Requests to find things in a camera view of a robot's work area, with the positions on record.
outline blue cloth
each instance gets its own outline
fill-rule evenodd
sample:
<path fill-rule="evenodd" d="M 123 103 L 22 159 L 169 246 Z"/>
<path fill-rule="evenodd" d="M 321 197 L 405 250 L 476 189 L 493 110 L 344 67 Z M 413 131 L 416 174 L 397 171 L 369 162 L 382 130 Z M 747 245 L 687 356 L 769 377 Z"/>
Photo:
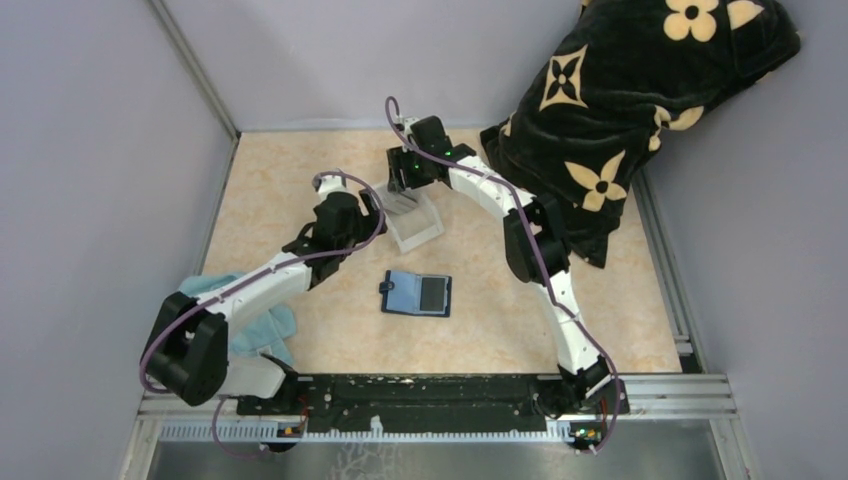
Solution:
<path fill-rule="evenodd" d="M 180 291 L 194 297 L 223 287 L 244 276 L 242 272 L 227 275 L 198 275 L 180 284 Z M 230 339 L 229 351 L 240 357 L 258 357 L 261 353 L 273 355 L 289 365 L 294 364 L 291 352 L 283 340 L 297 332 L 294 313 L 285 305 L 277 305 L 259 315 L 235 337 Z"/>

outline beige table surface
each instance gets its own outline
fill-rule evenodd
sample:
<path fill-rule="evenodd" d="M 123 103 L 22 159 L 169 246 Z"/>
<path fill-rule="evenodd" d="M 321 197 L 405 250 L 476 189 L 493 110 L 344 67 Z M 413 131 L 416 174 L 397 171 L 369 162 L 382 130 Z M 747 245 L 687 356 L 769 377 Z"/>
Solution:
<path fill-rule="evenodd" d="M 476 131 L 449 132 L 482 152 Z M 205 273 L 249 271 L 314 220 L 310 185 L 342 168 L 372 183 L 386 180 L 387 131 L 244 134 L 212 237 Z M 298 332 L 286 340 L 295 368 L 311 373 L 555 372 L 542 304 L 504 260 L 501 222 L 444 185 L 427 193 L 445 233 L 400 255 L 389 235 L 348 257 L 335 275 L 293 298 Z M 680 366 L 635 200 L 613 233 L 607 267 L 572 255 L 575 293 L 590 331 L 622 372 Z M 387 269 L 454 278 L 450 318 L 380 312 L 377 285 Z"/>

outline floor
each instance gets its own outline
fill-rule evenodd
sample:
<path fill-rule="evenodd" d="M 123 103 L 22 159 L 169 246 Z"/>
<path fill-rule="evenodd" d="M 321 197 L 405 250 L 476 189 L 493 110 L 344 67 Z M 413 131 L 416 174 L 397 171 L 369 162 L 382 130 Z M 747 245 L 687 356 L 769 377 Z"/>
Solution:
<path fill-rule="evenodd" d="M 482 152 L 476 131 L 454 143 Z M 386 131 L 246 133 L 241 138 L 204 271 L 249 271 L 314 219 L 310 181 L 341 168 L 386 180 Z M 444 185 L 427 187 L 445 234 L 400 255 L 389 235 L 349 257 L 311 292 L 292 299 L 298 332 L 286 341 L 307 373 L 556 372 L 542 305 L 510 273 L 501 223 Z M 575 293 L 589 330 L 622 372 L 679 372 L 668 317 L 634 199 L 613 233 L 607 267 L 572 257 Z M 450 318 L 380 312 L 387 269 L 454 278 Z"/>

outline plush fabric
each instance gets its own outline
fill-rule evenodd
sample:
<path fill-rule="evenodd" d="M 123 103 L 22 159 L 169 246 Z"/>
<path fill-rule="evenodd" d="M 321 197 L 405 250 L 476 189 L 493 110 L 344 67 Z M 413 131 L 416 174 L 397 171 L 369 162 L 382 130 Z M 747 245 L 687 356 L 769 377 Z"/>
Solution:
<path fill-rule="evenodd" d="M 480 134 L 491 167 L 557 196 L 572 250 L 606 263 L 633 174 L 800 50 L 773 0 L 593 0 L 515 112 Z"/>

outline table top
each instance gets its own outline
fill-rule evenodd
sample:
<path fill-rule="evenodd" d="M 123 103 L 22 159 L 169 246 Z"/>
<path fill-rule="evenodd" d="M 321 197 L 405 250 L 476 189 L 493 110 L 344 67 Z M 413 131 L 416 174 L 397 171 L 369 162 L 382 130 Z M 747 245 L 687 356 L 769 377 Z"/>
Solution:
<path fill-rule="evenodd" d="M 476 130 L 449 131 L 482 152 Z M 205 273 L 249 271 L 314 220 L 315 173 L 341 168 L 386 180 L 387 131 L 245 133 L 210 244 Z M 286 340 L 305 373 L 556 372 L 541 301 L 506 265 L 501 222 L 444 185 L 425 190 L 445 233 L 401 255 L 390 235 L 348 257 L 312 291 L 290 300 L 298 332 Z M 622 372 L 680 365 L 635 199 L 610 238 L 607 267 L 572 255 L 575 294 L 589 330 Z M 453 276 L 449 318 L 380 312 L 388 269 Z"/>

